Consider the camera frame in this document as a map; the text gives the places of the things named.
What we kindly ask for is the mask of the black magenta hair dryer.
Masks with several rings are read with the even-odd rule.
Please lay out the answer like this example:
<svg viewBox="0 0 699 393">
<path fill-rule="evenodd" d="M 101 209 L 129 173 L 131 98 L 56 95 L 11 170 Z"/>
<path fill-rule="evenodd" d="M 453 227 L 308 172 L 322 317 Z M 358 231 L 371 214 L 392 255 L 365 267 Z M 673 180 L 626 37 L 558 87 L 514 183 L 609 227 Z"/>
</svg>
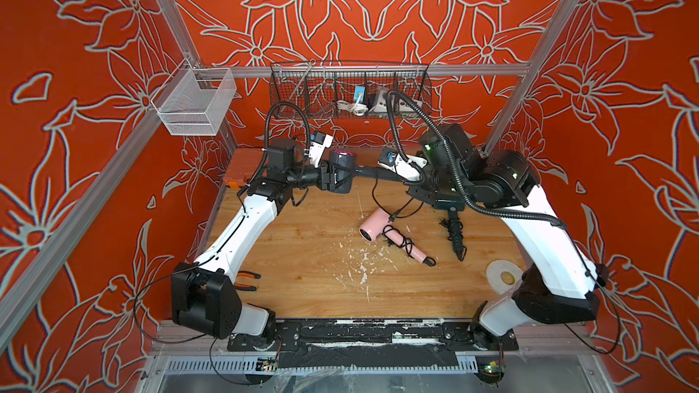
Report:
<svg viewBox="0 0 699 393">
<path fill-rule="evenodd" d="M 328 190 L 337 194 L 349 194 L 354 178 L 374 178 L 407 184 L 406 179 L 387 168 L 360 166 L 357 156 L 348 151 L 331 151 L 328 169 Z"/>
</svg>

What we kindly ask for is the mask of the pink hair dryer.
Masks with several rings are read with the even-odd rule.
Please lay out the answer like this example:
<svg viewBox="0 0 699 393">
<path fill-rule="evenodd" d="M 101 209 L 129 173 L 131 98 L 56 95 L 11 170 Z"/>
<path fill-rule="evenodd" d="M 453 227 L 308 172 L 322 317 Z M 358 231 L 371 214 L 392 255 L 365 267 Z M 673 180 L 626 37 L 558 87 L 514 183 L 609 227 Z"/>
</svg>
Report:
<svg viewBox="0 0 699 393">
<path fill-rule="evenodd" d="M 433 267 L 436 265 L 434 258 L 429 257 L 416 247 L 415 243 L 400 233 L 393 225 L 391 215 L 383 209 L 373 211 L 360 225 L 360 235 L 367 241 L 376 241 L 379 237 L 384 237 L 388 242 L 402 250 L 408 257 L 418 263 Z"/>
</svg>

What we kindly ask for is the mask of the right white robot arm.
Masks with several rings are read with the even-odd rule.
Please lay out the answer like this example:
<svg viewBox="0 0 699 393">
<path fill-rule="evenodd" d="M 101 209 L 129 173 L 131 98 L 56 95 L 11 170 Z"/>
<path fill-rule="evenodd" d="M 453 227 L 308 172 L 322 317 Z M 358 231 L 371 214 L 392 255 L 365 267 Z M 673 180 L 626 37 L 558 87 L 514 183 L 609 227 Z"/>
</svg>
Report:
<svg viewBox="0 0 699 393">
<path fill-rule="evenodd" d="M 436 209 L 455 206 L 500 218 L 533 262 L 514 289 L 478 308 L 469 326 L 477 347 L 487 349 L 525 323 L 569 326 L 596 320 L 609 270 L 575 245 L 527 160 L 509 150 L 484 158 L 461 126 L 436 125 L 396 89 L 385 100 L 391 124 L 395 106 L 404 104 L 428 127 L 420 137 L 425 166 L 410 159 L 400 138 L 393 138 L 394 161 L 408 167 L 400 178 L 409 195 Z"/>
</svg>

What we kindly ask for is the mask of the dark green hair dryer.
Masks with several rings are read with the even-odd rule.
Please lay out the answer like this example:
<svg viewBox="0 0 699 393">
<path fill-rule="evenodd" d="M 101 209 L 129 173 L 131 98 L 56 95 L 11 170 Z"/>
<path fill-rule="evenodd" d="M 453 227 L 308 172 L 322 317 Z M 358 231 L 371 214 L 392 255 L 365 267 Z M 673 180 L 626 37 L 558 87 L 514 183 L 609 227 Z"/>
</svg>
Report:
<svg viewBox="0 0 699 393">
<path fill-rule="evenodd" d="M 467 254 L 467 247 L 463 243 L 463 224 L 459 218 L 459 211 L 455 207 L 447 210 L 447 217 L 440 220 L 440 225 L 448 232 L 448 240 L 451 242 L 456 258 L 463 262 Z"/>
</svg>

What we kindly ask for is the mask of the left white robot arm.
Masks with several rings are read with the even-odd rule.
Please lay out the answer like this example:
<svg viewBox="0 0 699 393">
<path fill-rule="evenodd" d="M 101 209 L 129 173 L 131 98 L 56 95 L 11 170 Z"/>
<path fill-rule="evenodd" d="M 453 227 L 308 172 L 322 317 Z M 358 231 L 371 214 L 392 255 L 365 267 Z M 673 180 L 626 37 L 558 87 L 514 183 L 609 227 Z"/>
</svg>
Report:
<svg viewBox="0 0 699 393">
<path fill-rule="evenodd" d="M 301 160 L 297 160 L 294 140 L 269 138 L 272 117 L 284 108 L 299 115 L 305 129 Z M 276 314 L 241 301 L 238 273 L 264 230 L 293 200 L 293 191 L 320 188 L 328 178 L 328 165 L 311 160 L 314 136 L 309 118 L 298 106 L 286 101 L 273 105 L 263 138 L 263 157 L 240 193 L 240 210 L 192 265 L 178 264 L 170 278 L 172 321 L 219 340 L 232 335 L 275 340 Z"/>
</svg>

